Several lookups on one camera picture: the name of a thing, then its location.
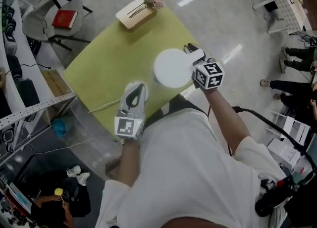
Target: hand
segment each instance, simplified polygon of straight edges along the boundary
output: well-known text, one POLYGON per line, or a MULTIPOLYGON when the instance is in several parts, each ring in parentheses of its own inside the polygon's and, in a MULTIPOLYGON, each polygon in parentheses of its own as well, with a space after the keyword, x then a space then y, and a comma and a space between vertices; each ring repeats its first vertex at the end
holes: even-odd
POLYGON ((50 201, 60 202, 61 201, 61 197, 59 195, 51 195, 50 196, 50 201))
POLYGON ((312 84, 312 90, 313 91, 317 90, 317 83, 312 84))
POLYGON ((316 106, 316 101, 314 99, 311 99, 310 104, 311 106, 316 106))
POLYGON ((63 209, 65 211, 69 212, 69 203, 68 202, 63 201, 63 209))

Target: gray chair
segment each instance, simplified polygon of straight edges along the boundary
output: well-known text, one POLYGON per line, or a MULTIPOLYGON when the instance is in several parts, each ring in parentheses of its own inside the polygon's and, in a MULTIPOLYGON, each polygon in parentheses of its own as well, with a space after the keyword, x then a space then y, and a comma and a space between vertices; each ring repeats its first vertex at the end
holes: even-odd
POLYGON ((73 40, 83 43, 90 43, 88 40, 75 38, 76 35, 83 26, 84 14, 83 10, 92 13, 90 9, 83 6, 81 0, 67 0, 69 1, 64 6, 60 6, 57 0, 49 0, 45 4, 35 8, 33 11, 28 13, 23 21, 22 30, 23 33, 34 40, 45 42, 45 43, 55 43, 69 51, 72 51, 70 47, 61 43, 61 40, 73 40), (45 16, 48 11, 56 5, 58 9, 62 10, 74 10, 77 11, 77 17, 71 29, 57 28, 49 25, 45 21, 45 16))

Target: white chair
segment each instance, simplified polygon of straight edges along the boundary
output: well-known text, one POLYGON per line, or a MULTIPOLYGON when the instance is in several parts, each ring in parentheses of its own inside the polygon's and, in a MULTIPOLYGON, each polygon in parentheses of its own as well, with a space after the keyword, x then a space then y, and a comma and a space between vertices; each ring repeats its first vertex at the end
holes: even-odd
POLYGON ((49 0, 43 5, 35 8, 33 11, 29 12, 22 23, 23 33, 34 40, 45 42, 45 43, 55 43, 69 51, 71 48, 61 43, 61 40, 73 40, 82 43, 90 43, 90 41, 75 38, 76 35, 82 28, 83 25, 83 9, 92 13, 90 9, 83 6, 81 0, 67 0, 69 1, 64 6, 60 6, 57 0, 49 0), (45 22, 45 16, 48 11, 56 5, 58 9, 62 10, 74 10, 77 11, 77 17, 75 22, 70 29, 56 28, 45 22))
MULTIPOLYGON (((283 128, 283 130, 293 137, 300 145, 304 145, 310 126, 301 123, 290 116, 285 116, 274 111, 272 111, 272 114, 275 116, 275 119, 272 121, 273 123, 278 124, 279 119, 280 121, 284 121, 280 127, 283 128)), ((267 127, 267 130, 278 135, 280 138, 285 138, 283 134, 277 132, 271 127, 267 127)))

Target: green tablecloth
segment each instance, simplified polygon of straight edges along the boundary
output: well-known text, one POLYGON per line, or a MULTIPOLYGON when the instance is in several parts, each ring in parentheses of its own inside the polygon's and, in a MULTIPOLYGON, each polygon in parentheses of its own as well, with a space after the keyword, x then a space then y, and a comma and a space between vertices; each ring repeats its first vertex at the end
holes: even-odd
MULTIPOLYGON (((168 9, 129 32, 119 21, 98 35, 68 66, 64 77, 89 110, 121 98, 125 86, 134 80, 149 88, 147 117, 161 108, 188 85, 169 89, 153 80, 153 65, 157 55, 167 48, 183 49, 196 43, 190 32, 168 9)), ((118 104, 93 115, 112 134, 118 104)))

